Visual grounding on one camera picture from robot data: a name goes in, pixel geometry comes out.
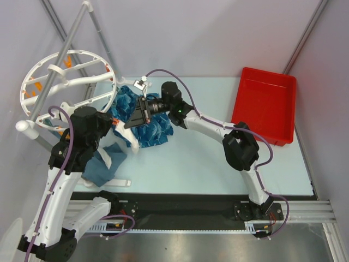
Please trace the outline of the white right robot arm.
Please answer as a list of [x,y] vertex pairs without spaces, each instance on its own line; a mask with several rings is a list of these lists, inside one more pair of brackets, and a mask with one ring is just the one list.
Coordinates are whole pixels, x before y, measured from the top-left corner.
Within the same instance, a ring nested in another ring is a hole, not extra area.
[[175,126],[199,132],[222,144],[227,163],[240,172],[248,189],[252,214],[258,219],[266,218],[271,213],[273,198],[257,173],[260,148],[248,125],[244,122],[226,125],[200,115],[183,100],[177,84],[168,81],[161,86],[160,98],[137,98],[125,128],[144,126],[151,122],[152,116],[165,112]]

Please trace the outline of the white round clip hanger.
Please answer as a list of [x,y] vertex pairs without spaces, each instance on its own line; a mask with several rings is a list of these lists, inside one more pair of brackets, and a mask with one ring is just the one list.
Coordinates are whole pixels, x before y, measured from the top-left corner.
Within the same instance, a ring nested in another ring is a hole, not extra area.
[[[91,105],[96,101],[99,100],[106,100],[108,101],[108,103],[104,106],[103,109],[100,110],[100,112],[106,113],[107,110],[111,107],[117,92],[118,92],[118,87],[117,87],[117,81],[116,81],[116,76],[114,71],[112,71],[111,66],[109,65],[111,71],[110,72],[105,72],[103,74],[100,75],[93,75],[93,76],[85,76],[85,77],[81,77],[81,78],[75,78],[75,79],[67,79],[67,74],[77,71],[79,69],[84,69],[86,67],[89,66],[94,66],[96,64],[102,64],[105,67],[105,64],[107,64],[107,61],[105,59],[103,59],[102,57],[100,57],[99,55],[89,52],[89,51],[83,51],[83,50],[68,50],[68,55],[70,55],[70,57],[72,55],[85,55],[88,56],[89,60],[85,63],[79,63],[77,65],[72,66],[71,68],[65,68],[62,69],[57,65],[54,64],[49,64],[47,66],[47,69],[49,72],[51,73],[57,73],[58,77],[60,79],[60,83],[51,86],[49,88],[49,92],[48,92],[48,97],[51,97],[53,95],[55,95],[56,93],[60,92],[60,91],[64,91],[67,90],[69,88],[73,88],[79,85],[87,85],[87,84],[98,84],[100,82],[104,82],[106,80],[108,80],[111,84],[112,90],[102,93],[96,97],[91,97],[91,98],[86,98],[85,100],[78,102],[76,104],[74,104],[77,108],[83,107],[83,106],[87,106],[87,105]],[[32,98],[25,98],[24,94],[22,93],[23,90],[25,89],[29,89],[29,84],[33,84],[35,82],[43,82],[44,80],[48,79],[48,75],[44,75],[44,76],[40,76],[38,78],[34,78],[33,74],[44,65],[44,63],[53,60],[53,58],[58,57],[58,53],[54,53],[52,55],[49,55],[47,57],[45,57],[44,59],[42,59],[41,61],[39,61],[26,75],[26,77],[24,78],[22,85],[21,85],[21,94],[20,94],[20,104],[21,107],[23,109],[23,111],[25,112],[25,114],[27,116],[31,115],[31,111],[28,109],[29,106],[35,106],[38,102],[39,96],[41,94],[43,94],[44,91],[44,87],[41,91],[41,93],[35,97]],[[23,120],[23,121],[19,121],[16,124],[16,129],[22,133],[25,133],[26,130],[28,129],[34,129],[36,124],[36,120],[46,120],[46,119],[52,119],[53,117],[53,113],[46,113],[43,115],[39,115],[35,121],[32,120]],[[63,128],[61,126],[50,126],[46,124],[46,129],[53,131],[53,132],[62,132]]]

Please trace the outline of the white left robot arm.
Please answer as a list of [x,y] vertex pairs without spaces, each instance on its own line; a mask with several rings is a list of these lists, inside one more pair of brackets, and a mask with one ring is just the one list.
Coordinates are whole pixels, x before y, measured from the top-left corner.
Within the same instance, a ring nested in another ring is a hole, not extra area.
[[39,209],[18,245],[26,254],[25,261],[31,254],[43,261],[68,261],[90,227],[104,217],[115,218],[120,212],[117,195],[102,190],[76,216],[64,218],[74,188],[100,139],[112,127],[113,117],[90,106],[77,108],[72,115],[60,107],[56,109],[65,116],[69,127],[51,150]]

